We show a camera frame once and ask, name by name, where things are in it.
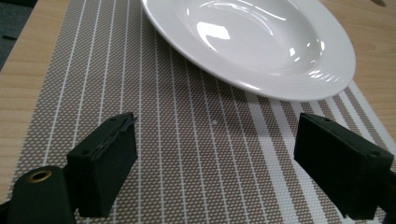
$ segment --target white plate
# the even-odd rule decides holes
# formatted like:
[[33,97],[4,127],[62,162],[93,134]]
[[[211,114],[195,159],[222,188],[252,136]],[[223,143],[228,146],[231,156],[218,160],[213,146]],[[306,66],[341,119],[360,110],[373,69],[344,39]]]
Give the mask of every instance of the white plate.
[[190,61],[245,91],[288,101],[333,96],[355,53],[318,0],[142,0],[157,30]]

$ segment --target gray woven fabric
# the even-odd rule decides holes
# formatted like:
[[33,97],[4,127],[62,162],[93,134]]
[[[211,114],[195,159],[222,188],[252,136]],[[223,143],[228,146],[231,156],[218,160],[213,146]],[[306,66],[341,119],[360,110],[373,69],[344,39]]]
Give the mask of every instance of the gray woven fabric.
[[352,223],[292,158],[299,114],[396,148],[355,83],[319,102],[258,97],[186,61],[139,1],[71,0],[15,176],[64,166],[126,111],[139,117],[139,159],[110,217],[80,223]]

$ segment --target placemat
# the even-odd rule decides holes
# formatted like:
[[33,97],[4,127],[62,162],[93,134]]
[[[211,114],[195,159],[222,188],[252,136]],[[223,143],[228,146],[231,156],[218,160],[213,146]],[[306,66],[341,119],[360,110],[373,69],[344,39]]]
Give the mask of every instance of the placemat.
[[318,102],[259,97],[184,59],[140,1],[70,0],[15,178],[64,166],[79,141],[127,111],[139,117],[139,159],[110,217],[79,223],[354,223],[293,160],[299,114],[396,149],[355,83]]

